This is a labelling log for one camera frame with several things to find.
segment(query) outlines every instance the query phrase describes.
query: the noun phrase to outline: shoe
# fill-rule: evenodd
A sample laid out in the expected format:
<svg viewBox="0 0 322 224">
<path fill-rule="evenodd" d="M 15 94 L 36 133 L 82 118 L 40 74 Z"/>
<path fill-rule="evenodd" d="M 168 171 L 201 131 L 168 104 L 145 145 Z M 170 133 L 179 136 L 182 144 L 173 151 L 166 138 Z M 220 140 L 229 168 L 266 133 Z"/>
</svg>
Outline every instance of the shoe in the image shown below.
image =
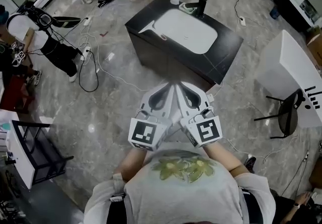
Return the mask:
<svg viewBox="0 0 322 224">
<path fill-rule="evenodd" d="M 90 4 L 90 3 L 92 3 L 93 1 L 92 1 L 92 0 L 82 0 L 82 2 L 83 2 L 84 4 Z"/>
<path fill-rule="evenodd" d="M 254 156 L 250 157 L 249 159 L 247 159 L 245 161 L 245 167 L 247 168 L 247 170 L 250 172 L 250 173 L 253 173 L 254 174 L 254 164 L 256 162 L 256 158 Z"/>
<path fill-rule="evenodd" d="M 76 66 L 76 74 L 74 74 L 72 77 L 69 77 L 69 82 L 73 83 L 75 82 L 76 78 L 77 78 L 77 72 L 78 72 L 78 66 Z"/>
<path fill-rule="evenodd" d="M 41 70 L 38 70 L 37 71 L 38 74 L 36 74 L 34 76 L 34 85 L 37 86 L 39 84 L 39 81 L 40 81 L 40 78 L 41 78 L 41 75 L 42 75 L 42 71 Z"/>
</svg>

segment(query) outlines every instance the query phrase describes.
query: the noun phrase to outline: gray floor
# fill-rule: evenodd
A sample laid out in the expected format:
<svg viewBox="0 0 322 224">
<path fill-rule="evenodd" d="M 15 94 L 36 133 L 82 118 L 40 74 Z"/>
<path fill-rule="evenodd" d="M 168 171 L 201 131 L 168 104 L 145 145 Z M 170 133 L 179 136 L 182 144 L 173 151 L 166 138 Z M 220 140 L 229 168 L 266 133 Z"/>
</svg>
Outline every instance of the gray floor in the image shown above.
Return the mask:
<svg viewBox="0 0 322 224">
<path fill-rule="evenodd" d="M 212 106 L 220 117 L 223 135 L 237 149 L 265 157 L 285 147 L 281 152 L 271 154 L 265 162 L 259 157 L 255 166 L 256 172 L 266 176 L 271 188 L 279 193 L 286 188 L 309 148 L 310 156 L 299 188 L 299 191 L 304 191 L 309 188 L 308 177 L 316 159 L 321 128 L 301 129 L 286 139 L 270 140 L 271 134 L 280 132 L 276 121 L 271 120 L 266 126 L 265 121 L 253 122 L 253 119 L 277 109 L 276 104 L 265 98 L 267 93 L 254 80 L 263 47 L 282 29 L 287 30 L 303 48 L 305 40 L 282 17 L 278 20 L 270 18 L 273 0 L 240 0 L 238 13 L 252 19 L 246 19 L 246 27 L 237 22 L 235 3 L 236 0 L 208 0 L 205 9 L 206 14 L 244 38 L 224 82 L 210 90 L 215 95 Z M 102 68 L 142 90 L 158 85 L 162 79 L 140 65 L 124 24 L 147 4 L 147 0 L 115 0 L 104 7 L 101 16 L 94 18 L 90 30 L 90 34 L 97 37 Z M 102 10 L 94 9 L 91 12 L 93 6 L 73 0 L 54 0 L 46 10 L 53 15 L 80 18 L 88 14 L 100 15 Z M 80 39 L 82 28 L 79 26 L 68 35 L 68 40 L 74 45 Z M 68 30 L 59 31 L 66 34 Z M 105 37 L 99 35 L 107 31 Z M 94 38 L 90 37 L 90 42 L 97 60 L 98 47 Z M 106 58 L 111 52 L 115 56 L 108 62 Z M 44 70 L 37 87 L 34 118 L 53 118 L 54 124 L 49 133 L 55 137 L 57 146 L 64 154 L 75 156 L 68 163 L 66 174 L 55 181 L 83 209 L 93 187 L 111 177 L 130 149 L 127 142 L 130 118 L 135 116 L 144 92 L 112 78 L 100 69 L 99 88 L 94 93 L 86 93 L 79 87 L 78 79 L 70 84 L 67 76 L 45 57 L 33 55 L 33 61 L 37 68 Z M 86 89 L 95 87 L 92 61 L 83 67 L 81 78 Z M 89 124 L 95 126 L 92 133 L 88 131 Z M 180 132 L 171 140 L 187 141 Z M 222 139 L 221 143 L 240 159 L 245 157 L 243 153 L 234 151 L 226 139 Z M 303 169 L 304 164 L 285 196 L 294 196 Z"/>
</svg>

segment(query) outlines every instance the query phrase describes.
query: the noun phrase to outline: gray t-shirt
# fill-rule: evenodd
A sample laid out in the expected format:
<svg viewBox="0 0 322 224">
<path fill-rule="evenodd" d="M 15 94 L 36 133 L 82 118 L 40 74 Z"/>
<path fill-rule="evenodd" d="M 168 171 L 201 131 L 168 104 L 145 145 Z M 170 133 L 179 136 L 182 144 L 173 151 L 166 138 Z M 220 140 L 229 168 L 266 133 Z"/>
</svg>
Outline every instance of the gray t-shirt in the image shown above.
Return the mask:
<svg viewBox="0 0 322 224">
<path fill-rule="evenodd" d="M 275 201 L 267 179 L 251 173 L 236 178 L 206 156 L 188 151 L 159 152 L 127 184 L 121 175 L 99 184 L 85 208 L 85 224 L 105 224 L 110 197 L 126 193 L 128 223 L 248 223 L 241 188 L 257 199 L 264 224 L 271 224 Z"/>
</svg>

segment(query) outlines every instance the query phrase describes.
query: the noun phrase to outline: power strip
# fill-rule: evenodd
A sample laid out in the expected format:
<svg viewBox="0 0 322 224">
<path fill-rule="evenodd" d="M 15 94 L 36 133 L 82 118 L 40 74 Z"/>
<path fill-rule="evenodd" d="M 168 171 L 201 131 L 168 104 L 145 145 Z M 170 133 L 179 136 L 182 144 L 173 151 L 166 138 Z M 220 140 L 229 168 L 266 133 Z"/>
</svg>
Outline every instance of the power strip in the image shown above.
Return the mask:
<svg viewBox="0 0 322 224">
<path fill-rule="evenodd" d="M 83 51 L 83 56 L 80 57 L 81 61 L 86 61 L 87 57 L 89 56 L 89 51 L 88 50 L 91 50 L 91 47 L 87 46 L 85 47 L 84 51 Z"/>
<path fill-rule="evenodd" d="M 91 23 L 93 17 L 87 17 L 86 21 L 84 22 L 84 26 L 87 26 Z"/>
</svg>

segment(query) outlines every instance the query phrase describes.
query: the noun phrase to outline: faucet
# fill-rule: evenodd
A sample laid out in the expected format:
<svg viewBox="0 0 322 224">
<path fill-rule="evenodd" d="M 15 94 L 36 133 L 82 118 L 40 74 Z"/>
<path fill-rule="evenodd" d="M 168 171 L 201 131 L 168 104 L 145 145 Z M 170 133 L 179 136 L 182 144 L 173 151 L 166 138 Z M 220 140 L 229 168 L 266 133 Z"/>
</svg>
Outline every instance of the faucet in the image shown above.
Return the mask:
<svg viewBox="0 0 322 224">
<path fill-rule="evenodd" d="M 203 17 L 203 12 L 206 7 L 207 0 L 199 0 L 199 2 L 196 3 L 186 3 L 186 8 L 197 8 L 196 17 L 201 18 Z"/>
</svg>

